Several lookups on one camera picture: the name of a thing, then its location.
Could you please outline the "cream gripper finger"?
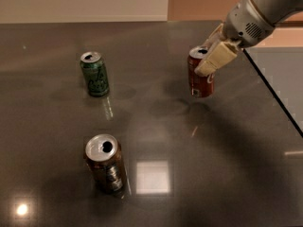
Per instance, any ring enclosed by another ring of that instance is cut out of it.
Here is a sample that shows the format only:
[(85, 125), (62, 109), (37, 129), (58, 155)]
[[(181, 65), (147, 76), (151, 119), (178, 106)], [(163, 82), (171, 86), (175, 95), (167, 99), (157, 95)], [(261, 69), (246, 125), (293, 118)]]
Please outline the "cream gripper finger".
[(223, 23), (220, 23), (205, 40), (203, 46), (210, 48), (212, 46), (218, 45), (220, 42), (224, 40), (225, 37), (223, 35)]
[(200, 77), (207, 77), (238, 56), (238, 44), (232, 41), (217, 41), (211, 45), (204, 59), (194, 72)]

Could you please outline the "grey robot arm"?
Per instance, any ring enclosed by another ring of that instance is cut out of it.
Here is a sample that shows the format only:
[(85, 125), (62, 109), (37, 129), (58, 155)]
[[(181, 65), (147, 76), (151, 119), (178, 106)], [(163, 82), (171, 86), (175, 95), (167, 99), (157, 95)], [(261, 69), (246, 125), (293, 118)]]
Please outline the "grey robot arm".
[(241, 0), (209, 35), (206, 56), (195, 73), (206, 77), (234, 60), (241, 49), (259, 44), (276, 26), (303, 10), (303, 0)]

